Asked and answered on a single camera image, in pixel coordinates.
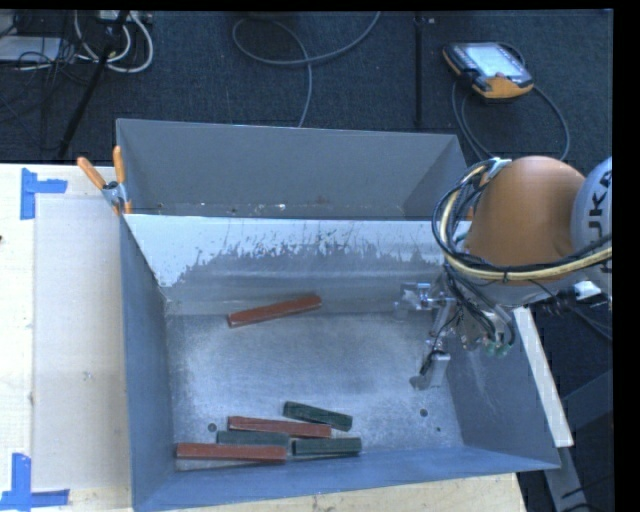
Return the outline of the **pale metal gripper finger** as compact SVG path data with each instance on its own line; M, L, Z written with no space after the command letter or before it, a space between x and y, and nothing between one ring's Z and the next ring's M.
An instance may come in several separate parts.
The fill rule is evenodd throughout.
M406 319L410 312L425 312L432 309L431 284L428 282L404 282L400 285L399 298L394 302L396 319Z
M446 371L451 361L449 352L435 349L424 360L419 373L410 378L409 382L415 390L428 390L442 386Z

